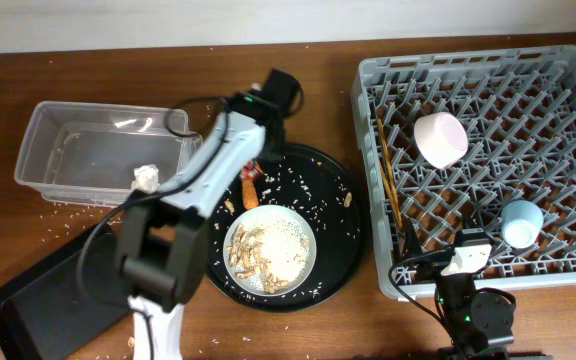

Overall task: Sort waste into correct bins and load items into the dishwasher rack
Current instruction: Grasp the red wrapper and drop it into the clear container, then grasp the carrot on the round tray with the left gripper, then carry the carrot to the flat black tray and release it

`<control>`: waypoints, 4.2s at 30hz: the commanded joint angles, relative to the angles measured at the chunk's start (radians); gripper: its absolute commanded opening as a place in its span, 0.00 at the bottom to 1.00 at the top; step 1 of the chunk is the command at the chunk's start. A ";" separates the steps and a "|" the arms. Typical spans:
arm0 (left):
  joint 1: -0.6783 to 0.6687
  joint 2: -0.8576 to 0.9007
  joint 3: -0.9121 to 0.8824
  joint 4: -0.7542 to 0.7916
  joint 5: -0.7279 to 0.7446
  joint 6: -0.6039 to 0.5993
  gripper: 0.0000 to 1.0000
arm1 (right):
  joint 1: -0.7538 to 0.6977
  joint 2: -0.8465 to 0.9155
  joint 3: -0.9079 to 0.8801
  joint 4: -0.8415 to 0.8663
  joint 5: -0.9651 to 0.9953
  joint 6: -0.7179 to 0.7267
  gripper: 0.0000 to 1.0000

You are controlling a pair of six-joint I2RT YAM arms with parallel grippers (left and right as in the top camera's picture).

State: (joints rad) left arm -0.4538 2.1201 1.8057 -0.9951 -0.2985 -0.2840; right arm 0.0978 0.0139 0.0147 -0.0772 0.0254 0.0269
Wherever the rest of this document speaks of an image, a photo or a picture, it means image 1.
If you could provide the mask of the red snack wrapper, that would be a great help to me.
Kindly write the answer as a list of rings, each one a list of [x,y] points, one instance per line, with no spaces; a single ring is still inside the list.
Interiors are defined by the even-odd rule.
[[[248,162],[240,172],[240,179],[242,181],[255,181],[260,176],[263,176],[264,172],[257,161]]]

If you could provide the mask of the orange carrot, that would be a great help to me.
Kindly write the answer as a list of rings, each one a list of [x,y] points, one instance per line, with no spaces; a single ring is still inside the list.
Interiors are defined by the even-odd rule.
[[[242,183],[242,201],[246,210],[250,210],[259,206],[257,191],[252,178],[245,178],[241,180]]]

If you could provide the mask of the blue cup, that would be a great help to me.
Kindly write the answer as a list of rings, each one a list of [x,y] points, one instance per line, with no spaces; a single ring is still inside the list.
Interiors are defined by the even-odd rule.
[[[501,211],[501,234],[505,243],[524,249],[535,244],[543,227],[544,215],[533,202],[515,200]]]

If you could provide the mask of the wooden chopstick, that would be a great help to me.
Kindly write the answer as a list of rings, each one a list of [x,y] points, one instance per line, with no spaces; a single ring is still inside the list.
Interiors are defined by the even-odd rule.
[[[382,177],[382,182],[384,186],[384,190],[386,192],[387,198],[392,208],[392,212],[394,214],[394,219],[396,222],[396,226],[399,230],[403,229],[403,221],[400,213],[400,207],[398,203],[398,198],[396,194],[396,189],[394,184],[389,180],[389,177],[386,175],[386,171],[382,164],[380,164],[380,172]]]
[[[386,171],[386,175],[389,177],[389,180],[394,184],[394,187],[396,189],[395,182],[394,182],[394,171],[393,171],[391,163],[390,163],[390,156],[389,156],[388,146],[386,143],[386,137],[384,134],[383,123],[382,123],[382,120],[380,118],[377,119],[377,129],[378,129],[379,138],[381,141],[381,148],[382,148],[382,155],[383,155],[382,165],[384,167],[384,170]]]

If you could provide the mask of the pile of peanut shells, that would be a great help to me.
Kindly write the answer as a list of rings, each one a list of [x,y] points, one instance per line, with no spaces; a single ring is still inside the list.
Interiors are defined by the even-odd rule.
[[[289,282],[273,273],[271,260],[263,254],[265,231],[239,224],[226,247],[228,266],[234,277],[248,283],[257,292],[274,295],[288,287]]]

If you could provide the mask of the white tissue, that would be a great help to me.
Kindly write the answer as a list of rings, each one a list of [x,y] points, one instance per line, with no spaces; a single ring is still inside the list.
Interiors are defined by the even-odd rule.
[[[132,190],[153,193],[160,186],[159,169],[154,164],[143,165],[133,170],[134,180],[131,182]]]

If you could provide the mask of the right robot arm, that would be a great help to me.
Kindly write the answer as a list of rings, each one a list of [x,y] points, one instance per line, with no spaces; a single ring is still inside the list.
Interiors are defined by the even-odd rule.
[[[421,247],[411,221],[405,225],[403,255],[391,267],[389,281],[449,335],[451,345],[438,351],[440,359],[510,357],[507,347],[514,342],[516,299],[503,290],[475,285],[475,276],[487,267],[493,244],[487,232],[469,217],[451,244],[433,251]],[[434,310],[397,285],[394,275],[399,267],[413,268],[417,280],[434,283]]]

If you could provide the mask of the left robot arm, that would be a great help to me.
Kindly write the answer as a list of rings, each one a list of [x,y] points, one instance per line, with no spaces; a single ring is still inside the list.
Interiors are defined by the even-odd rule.
[[[184,306],[208,265],[208,221],[249,162],[279,159],[283,121],[303,100],[298,80],[278,69],[260,89],[221,98],[214,128],[190,162],[153,193],[136,190],[120,206],[125,222],[114,264],[128,286],[135,358],[180,358]]]

